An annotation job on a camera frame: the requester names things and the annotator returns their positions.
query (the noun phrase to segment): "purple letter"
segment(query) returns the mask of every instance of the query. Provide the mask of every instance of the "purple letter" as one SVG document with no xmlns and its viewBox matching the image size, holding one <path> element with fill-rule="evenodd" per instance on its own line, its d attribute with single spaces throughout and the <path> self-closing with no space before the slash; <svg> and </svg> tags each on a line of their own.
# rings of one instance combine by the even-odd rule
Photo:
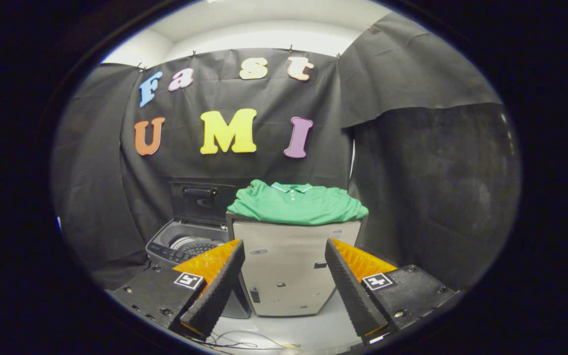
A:
<svg viewBox="0 0 568 355">
<path fill-rule="evenodd" d="M 293 124 L 293 135 L 290 137 L 288 148 L 284 150 L 284 155 L 291 158 L 306 157 L 304 144 L 306 144 L 308 130 L 313 127 L 313 122 L 301 117 L 293 117 L 290 122 Z"/>
</svg>

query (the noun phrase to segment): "white wall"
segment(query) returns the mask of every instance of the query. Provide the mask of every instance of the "white wall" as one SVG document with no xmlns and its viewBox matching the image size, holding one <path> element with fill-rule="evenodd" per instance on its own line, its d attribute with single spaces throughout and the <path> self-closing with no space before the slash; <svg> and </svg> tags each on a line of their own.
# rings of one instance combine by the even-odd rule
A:
<svg viewBox="0 0 568 355">
<path fill-rule="evenodd" d="M 102 63 L 122 63 L 136 67 L 152 67 L 163 63 L 174 43 L 153 30 L 143 30 L 124 41 Z"/>
<path fill-rule="evenodd" d="M 102 63 L 122 63 L 152 67 L 173 59 L 197 53 L 240 48 L 282 48 L 293 45 L 295 50 L 306 50 L 328 56 L 343 53 L 360 31 L 303 21 L 262 21 L 234 25 L 192 36 L 178 43 L 147 29 L 124 41 Z"/>
<path fill-rule="evenodd" d="M 176 43 L 164 61 L 197 53 L 240 48 L 283 48 L 307 50 L 336 56 L 343 53 L 360 35 L 359 31 L 325 23 L 301 21 L 264 21 L 225 27 L 205 32 Z"/>
</svg>

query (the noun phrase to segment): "yellow letter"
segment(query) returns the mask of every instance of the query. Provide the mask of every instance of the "yellow letter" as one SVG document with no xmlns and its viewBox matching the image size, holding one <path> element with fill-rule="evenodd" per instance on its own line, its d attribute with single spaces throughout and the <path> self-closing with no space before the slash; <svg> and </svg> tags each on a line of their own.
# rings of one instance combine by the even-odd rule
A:
<svg viewBox="0 0 568 355">
<path fill-rule="evenodd" d="M 307 80 L 311 78 L 308 74 L 304 74 L 304 69 L 313 69 L 315 65 L 313 63 L 308 63 L 308 58 L 306 57 L 288 57 L 290 65 L 288 66 L 288 75 L 291 78 L 297 80 Z"/>
<path fill-rule="evenodd" d="M 201 154 L 214 154 L 218 146 L 214 144 L 214 137 L 221 150 L 227 151 L 235 136 L 232 151 L 235 153 L 252 153 L 256 147 L 253 144 L 253 119 L 257 112 L 252 108 L 242 108 L 234 114 L 234 118 L 227 126 L 223 116 L 218 111 L 208 111 L 201 115 L 205 122 L 205 138 L 201 147 Z"/>
<path fill-rule="evenodd" d="M 135 124 L 135 149 L 140 155 L 151 155 L 159 149 L 159 144 L 162 141 L 162 123 L 164 123 L 165 118 L 157 117 L 153 119 L 153 143 L 146 145 L 146 127 L 148 126 L 148 121 L 137 122 Z"/>
<path fill-rule="evenodd" d="M 241 67 L 241 78 L 243 79 L 260 79 L 266 76 L 266 59 L 264 58 L 248 58 L 243 61 Z"/>
</svg>

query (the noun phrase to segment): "pink letter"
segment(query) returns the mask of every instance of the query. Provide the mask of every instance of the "pink letter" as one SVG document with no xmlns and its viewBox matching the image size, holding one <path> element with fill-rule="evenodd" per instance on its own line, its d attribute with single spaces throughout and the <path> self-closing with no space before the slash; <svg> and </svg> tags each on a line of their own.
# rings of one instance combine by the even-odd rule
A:
<svg viewBox="0 0 568 355">
<path fill-rule="evenodd" d="M 180 72 L 177 72 L 176 74 L 174 74 L 172 76 L 172 81 L 170 83 L 170 85 L 168 85 L 168 91 L 174 91 L 177 90 L 178 88 L 184 88 L 187 87 L 187 85 L 190 85 L 192 83 L 192 73 L 194 72 L 194 69 L 192 68 L 185 68 L 183 70 L 181 70 Z"/>
<path fill-rule="evenodd" d="M 306 157 L 304 145 L 306 144 L 308 130 L 313 127 L 313 122 L 301 117 L 293 117 L 290 122 L 293 124 L 293 135 L 290 137 L 288 148 L 284 150 L 284 155 L 291 158 Z"/>
</svg>

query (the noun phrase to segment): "black cable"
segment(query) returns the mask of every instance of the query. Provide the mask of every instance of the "black cable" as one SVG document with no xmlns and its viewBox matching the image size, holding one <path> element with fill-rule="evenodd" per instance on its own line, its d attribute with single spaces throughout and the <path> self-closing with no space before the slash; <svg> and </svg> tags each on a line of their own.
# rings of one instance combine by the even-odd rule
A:
<svg viewBox="0 0 568 355">
<path fill-rule="evenodd" d="M 254 334 L 254 335 L 259 335 L 259 336 L 264 337 L 264 338 L 268 339 L 269 341 L 273 342 L 273 344 L 275 344 L 277 346 L 281 346 L 283 349 L 286 349 L 286 346 L 273 341 L 273 339 L 271 339 L 270 337 L 267 337 L 266 335 L 262 335 L 262 334 L 259 334 L 259 333 L 250 332 L 248 330 L 230 330 L 228 332 L 224 332 L 221 335 L 219 335 L 217 340 L 220 339 L 223 335 L 225 335 L 227 333 L 234 333 L 234 332 L 250 333 L 250 334 Z"/>
<path fill-rule="evenodd" d="M 239 345 L 239 344 L 252 344 L 252 345 L 254 345 L 254 346 L 257 346 L 256 344 L 249 343 L 249 342 L 237 342 L 237 343 L 235 343 L 235 344 L 230 344 L 230 345 L 218 345 L 218 344 L 216 344 L 216 342 L 217 342 L 221 337 L 223 337 L 223 335 L 225 335 L 225 334 L 227 334 L 227 333 L 232 333 L 232 332 L 243 332 L 243 333 L 251 333 L 251 334 L 254 334 L 254 335 L 260 335 L 261 337 L 264 337 L 264 338 L 268 339 L 269 341 L 273 342 L 274 344 L 277 344 L 278 346 L 281 346 L 281 348 L 240 348 L 240 347 L 237 347 L 237 346 L 236 346 L 236 345 Z M 189 337 L 189 338 L 190 338 L 191 341 L 196 342 L 196 343 L 198 343 L 198 344 L 203 344 L 203 345 L 205 345 L 205 346 L 208 346 L 210 349 L 213 349 L 214 347 L 215 347 L 215 348 L 244 349 L 244 350 L 282 350 L 282 349 L 286 349 L 285 346 L 282 346 L 281 344 L 278 344 L 277 342 L 273 341 L 273 340 L 270 339 L 269 337 L 266 337 L 266 335 L 262 335 L 262 334 L 254 333 L 254 332 L 249 332 L 249 331 L 246 331 L 246 330 L 230 330 L 229 332 L 225 332 L 225 333 L 219 335 L 218 337 L 216 337 L 216 339 L 214 339 L 214 344 L 209 343 L 209 342 L 199 341 L 198 339 L 194 339 L 194 338 L 192 338 L 192 337 Z"/>
<path fill-rule="evenodd" d="M 216 339 L 214 339 L 214 337 L 212 337 L 212 339 L 214 339 L 214 345 L 215 346 L 218 346 L 218 340 L 220 338 L 227 339 L 228 341 L 231 341 L 231 342 L 235 342 L 233 339 L 223 337 L 223 335 L 225 335 L 225 333 L 218 335 L 218 334 L 212 332 L 212 334 L 216 335 Z M 253 346 L 253 348 L 257 348 L 257 344 L 254 344 L 252 342 L 237 342 L 236 344 L 231 344 L 231 346 L 236 346 L 236 345 L 239 345 L 239 344 L 248 344 L 248 346 Z"/>
</svg>

